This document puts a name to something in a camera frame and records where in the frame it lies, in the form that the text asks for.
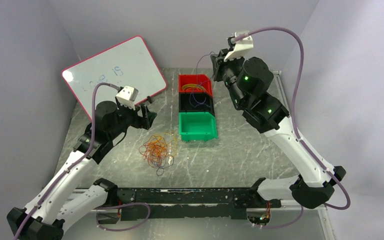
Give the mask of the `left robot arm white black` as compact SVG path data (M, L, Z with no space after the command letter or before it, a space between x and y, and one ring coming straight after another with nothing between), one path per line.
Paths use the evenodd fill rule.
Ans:
M16 240L60 240L75 222L93 209L110 209L121 203L118 186L96 180L81 196L66 200L85 175L117 145L115 139L129 127L149 130L157 113L145 104L128 108L118 101L100 102L91 124L78 139L63 167L45 188L23 208L14 207L7 221Z

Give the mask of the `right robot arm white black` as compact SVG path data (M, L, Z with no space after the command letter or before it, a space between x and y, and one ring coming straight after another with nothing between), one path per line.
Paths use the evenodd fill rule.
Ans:
M211 54L214 80L228 89L233 106L259 133L275 143L296 167L297 176L263 179L250 193L250 202L262 207L270 200L295 200L308 209L326 204L345 176L342 166L333 166L316 152L309 153L294 130L288 109L268 93L274 75L258 57L225 60L227 49Z

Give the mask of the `red plastic bin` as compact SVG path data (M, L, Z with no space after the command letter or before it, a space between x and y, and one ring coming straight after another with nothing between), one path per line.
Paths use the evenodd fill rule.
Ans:
M180 74L178 76L179 93L206 93L213 97L212 82L204 74Z

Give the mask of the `black plastic bin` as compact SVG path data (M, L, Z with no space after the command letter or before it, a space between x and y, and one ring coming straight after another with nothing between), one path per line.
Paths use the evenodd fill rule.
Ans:
M206 92L180 92L178 110L180 113L208 112L214 116L214 100Z

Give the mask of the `green plastic bin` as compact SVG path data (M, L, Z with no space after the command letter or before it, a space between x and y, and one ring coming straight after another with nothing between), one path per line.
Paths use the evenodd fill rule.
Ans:
M210 112L180 112L179 135L184 142L217 139L216 117Z

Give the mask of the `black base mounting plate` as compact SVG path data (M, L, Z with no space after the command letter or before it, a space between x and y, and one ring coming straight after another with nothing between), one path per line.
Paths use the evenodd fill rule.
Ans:
M250 187L119 188L112 205L123 204L121 221L181 218L247 219L250 209L280 208L281 201L266 201Z

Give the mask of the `whiteboard with pink frame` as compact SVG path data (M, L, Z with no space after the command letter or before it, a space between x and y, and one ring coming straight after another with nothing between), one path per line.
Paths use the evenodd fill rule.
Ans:
M64 69L61 76L88 117L92 116L93 91L99 83L134 87L138 90L135 104L161 93L168 85L140 35Z

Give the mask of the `aluminium rail frame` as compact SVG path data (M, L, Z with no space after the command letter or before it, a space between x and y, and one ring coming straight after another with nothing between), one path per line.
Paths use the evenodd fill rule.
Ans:
M216 188L119 188L100 179L90 188L72 197L69 188L43 190L25 206L32 210L32 237L44 239L55 231L61 239L74 223L96 210L106 217L107 224L116 221L179 218L220 218L247 220L253 227L273 229L273 210L291 208L291 202L265 200L255 187Z

